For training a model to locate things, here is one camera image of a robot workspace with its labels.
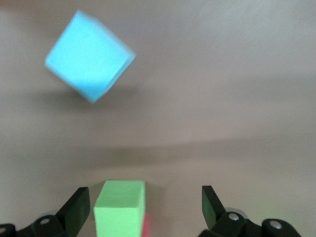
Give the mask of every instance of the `beige table surface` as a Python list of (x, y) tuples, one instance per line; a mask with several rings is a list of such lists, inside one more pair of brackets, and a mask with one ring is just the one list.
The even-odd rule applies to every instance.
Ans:
[[(95, 104), (44, 67), (77, 9), (137, 53)], [(313, 237), (315, 141), (314, 0), (0, 0), (0, 223), (141, 179), (152, 237), (206, 228), (202, 185)]]

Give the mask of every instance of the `screw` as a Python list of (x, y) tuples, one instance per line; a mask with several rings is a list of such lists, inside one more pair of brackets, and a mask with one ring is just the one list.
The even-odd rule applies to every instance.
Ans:
[(233, 221), (238, 221), (239, 220), (239, 216), (236, 213), (231, 213), (228, 216)]
[(47, 224), (49, 222), (49, 219), (48, 218), (45, 218), (45, 219), (42, 219), (41, 221), (40, 221), (40, 224), (41, 225), (45, 225), (45, 224)]
[(270, 221), (270, 225), (278, 230), (282, 229), (282, 225), (278, 221)]

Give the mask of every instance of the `blue cube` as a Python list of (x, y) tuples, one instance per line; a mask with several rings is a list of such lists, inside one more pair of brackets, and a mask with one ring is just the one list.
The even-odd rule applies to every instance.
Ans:
[(45, 65), (91, 103), (103, 96), (136, 54), (95, 18), (78, 10)]

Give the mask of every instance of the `green cube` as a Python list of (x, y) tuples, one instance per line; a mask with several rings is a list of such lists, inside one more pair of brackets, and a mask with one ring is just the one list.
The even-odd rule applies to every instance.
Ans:
[(141, 237), (145, 182), (107, 180), (94, 206), (98, 237)]

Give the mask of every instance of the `light blue foam block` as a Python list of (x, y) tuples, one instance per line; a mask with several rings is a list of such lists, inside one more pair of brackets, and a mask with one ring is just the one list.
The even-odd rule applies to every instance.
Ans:
[(45, 65), (91, 103), (103, 96), (136, 54), (95, 18), (78, 10)]

